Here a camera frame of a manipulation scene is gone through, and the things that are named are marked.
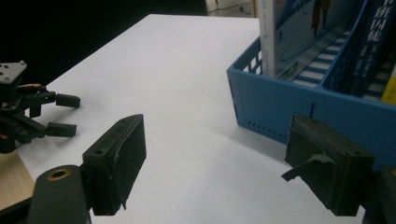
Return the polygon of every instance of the white table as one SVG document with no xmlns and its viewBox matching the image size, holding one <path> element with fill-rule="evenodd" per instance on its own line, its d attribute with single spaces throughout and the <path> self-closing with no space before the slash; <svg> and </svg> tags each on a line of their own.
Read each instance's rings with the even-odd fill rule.
<svg viewBox="0 0 396 224">
<path fill-rule="evenodd" d="M 81 108 L 45 105 L 37 120 L 78 133 L 20 146 L 24 163 L 34 179 L 80 165 L 117 120 L 144 114 L 148 157 L 127 210 L 93 223 L 361 223 L 362 208 L 335 217 L 300 178 L 280 177 L 285 145 L 236 125 L 226 69 L 258 35 L 257 19 L 146 17 L 48 86 Z"/>
</svg>

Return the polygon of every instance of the blue plastic basket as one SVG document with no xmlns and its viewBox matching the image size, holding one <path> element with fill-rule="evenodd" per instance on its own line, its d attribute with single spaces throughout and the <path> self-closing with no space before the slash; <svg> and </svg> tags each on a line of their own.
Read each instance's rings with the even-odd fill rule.
<svg viewBox="0 0 396 224">
<path fill-rule="evenodd" d="M 321 71 L 322 79 L 299 75 L 292 82 L 262 75 L 260 39 L 256 39 L 227 70 L 238 125 L 287 143 L 292 116 L 306 116 L 374 153 L 375 169 L 396 165 L 396 106 L 331 91 L 353 49 L 348 45 L 351 37 L 335 52 L 330 68 Z M 299 81 L 315 87 L 296 84 Z"/>
</svg>

